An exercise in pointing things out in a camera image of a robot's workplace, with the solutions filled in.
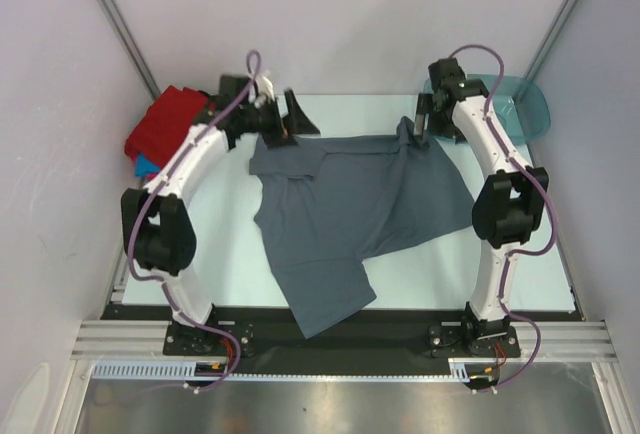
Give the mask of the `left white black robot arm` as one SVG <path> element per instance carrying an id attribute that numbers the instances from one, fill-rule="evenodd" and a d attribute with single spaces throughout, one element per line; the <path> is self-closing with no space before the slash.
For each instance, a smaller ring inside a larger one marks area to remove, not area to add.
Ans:
<path id="1" fill-rule="evenodd" d="M 195 116 L 176 153 L 144 187 L 121 197 L 122 234 L 128 267 L 141 282 L 156 282 L 172 318 L 187 326 L 186 341 L 197 352 L 214 351 L 221 330 L 209 322 L 213 304 L 193 269 L 197 238 L 188 213 L 205 174 L 245 134 L 257 134 L 270 148 L 288 147 L 302 134 L 318 134 L 295 94 L 284 92 L 286 112 L 265 74 L 224 74 L 218 92 Z"/>

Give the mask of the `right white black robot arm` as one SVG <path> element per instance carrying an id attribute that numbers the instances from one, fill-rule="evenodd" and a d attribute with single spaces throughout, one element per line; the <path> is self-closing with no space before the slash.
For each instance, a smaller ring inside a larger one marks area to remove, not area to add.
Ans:
<path id="1" fill-rule="evenodd" d="M 549 177 L 530 166 L 508 138 L 481 79 L 467 77 L 454 56 L 435 61 L 428 72 L 431 90 L 417 101 L 416 139 L 466 142 L 484 176 L 472 207 L 472 227 L 481 241 L 476 285 L 459 325 L 430 327 L 431 354 L 519 356 L 509 295 L 524 246 L 549 210 Z"/>

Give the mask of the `grey blue polo shirt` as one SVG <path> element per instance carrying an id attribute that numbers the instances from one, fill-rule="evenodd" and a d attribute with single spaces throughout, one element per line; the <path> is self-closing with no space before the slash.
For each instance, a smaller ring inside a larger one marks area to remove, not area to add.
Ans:
<path id="1" fill-rule="evenodd" d="M 363 262 L 465 229 L 474 199 L 435 140 L 400 120 L 388 135 L 256 143 L 254 217 L 271 272 L 305 338 L 373 302 Z"/>

